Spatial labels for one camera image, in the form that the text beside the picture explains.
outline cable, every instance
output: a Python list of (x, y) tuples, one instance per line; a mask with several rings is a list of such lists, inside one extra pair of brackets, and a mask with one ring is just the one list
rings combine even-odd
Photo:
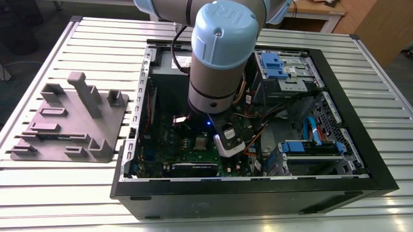
[(255, 140), (259, 138), (260, 134), (263, 133), (263, 129), (260, 130), (260, 132), (256, 134), (255, 138), (252, 139), (252, 141), (250, 142), (248, 146), (244, 148), (244, 153), (247, 153), (247, 149), (250, 148), (250, 146), (252, 145), (252, 143), (255, 142)]
[(246, 118), (255, 118), (254, 116), (247, 116), (247, 115), (242, 115), (242, 114), (238, 114), (238, 113), (232, 113), (234, 115), (238, 115), (240, 117), (246, 117)]
[(264, 87), (263, 87), (263, 78), (259, 77), (259, 85), (260, 85), (260, 89), (262, 89), (262, 95), (263, 95), (263, 112), (266, 112), (266, 94), (264, 94)]
[(176, 40), (177, 40), (180, 34), (183, 33), (183, 31), (184, 31), (185, 29), (187, 29), (187, 26), (183, 26), (181, 29), (180, 29), (180, 31), (179, 31), (177, 34), (175, 35), (175, 38), (173, 38), (172, 43), (171, 43), (171, 45), (169, 45), (169, 51), (171, 51), (171, 53), (172, 53), (173, 63), (175, 63), (175, 65), (176, 65), (179, 71), (183, 72), (184, 74), (188, 74), (188, 67), (181, 68), (181, 66), (180, 66), (180, 64), (179, 64), (179, 62), (177, 62), (176, 56), (175, 56), (175, 43), (176, 43)]
[(283, 101), (282, 103), (279, 103), (278, 105), (275, 105), (268, 111), (267, 113), (263, 115), (263, 122), (272, 116), (275, 116), (279, 112), (282, 112), (287, 106), (290, 106), (296, 100), (304, 98), (304, 97), (311, 97), (311, 96), (316, 96), (319, 94), (318, 90), (312, 90), (310, 92), (304, 92), (304, 93), (298, 93), (295, 94), (292, 97), (290, 97), (286, 101)]
[(13, 64), (21, 64), (21, 63), (34, 63), (34, 64), (42, 64), (42, 62), (37, 62), (37, 61), (17, 61), (17, 62), (13, 62), (13, 63), (9, 63), (9, 64), (5, 64), (2, 67), (6, 67), (6, 66), (13, 65)]
[(232, 104), (236, 104), (240, 101), (240, 99), (244, 95), (244, 87), (246, 87), (246, 76), (244, 76), (244, 73), (243, 73), (243, 83), (240, 84), (238, 96), (236, 96), (236, 99), (232, 101)]
[(292, 12), (292, 18), (296, 18), (296, 3), (295, 3), (295, 0), (292, 0), (292, 4), (294, 4), (294, 12)]

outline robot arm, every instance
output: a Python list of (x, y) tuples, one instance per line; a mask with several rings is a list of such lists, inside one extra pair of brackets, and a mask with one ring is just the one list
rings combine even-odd
[(133, 0), (140, 11), (193, 27), (188, 102), (218, 114), (232, 103), (266, 23), (280, 23), (292, 0)]

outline aluminum table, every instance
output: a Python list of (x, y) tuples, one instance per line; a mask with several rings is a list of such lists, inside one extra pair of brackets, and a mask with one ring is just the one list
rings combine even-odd
[[(189, 40), (184, 32), (181, 40)], [(413, 109), (361, 41), (349, 35), (263, 30), (259, 45), (320, 49), (397, 180), (399, 190), (324, 215), (136, 220), (109, 199), (109, 163), (12, 161), (8, 150), (41, 103), (40, 89), (84, 72), (99, 91), (135, 99), (147, 39), (175, 36), (171, 23), (75, 17), (0, 133), (0, 230), (50, 231), (401, 231), (413, 230)], [(125, 114), (124, 123), (131, 114)], [(116, 150), (128, 135), (124, 125)]]

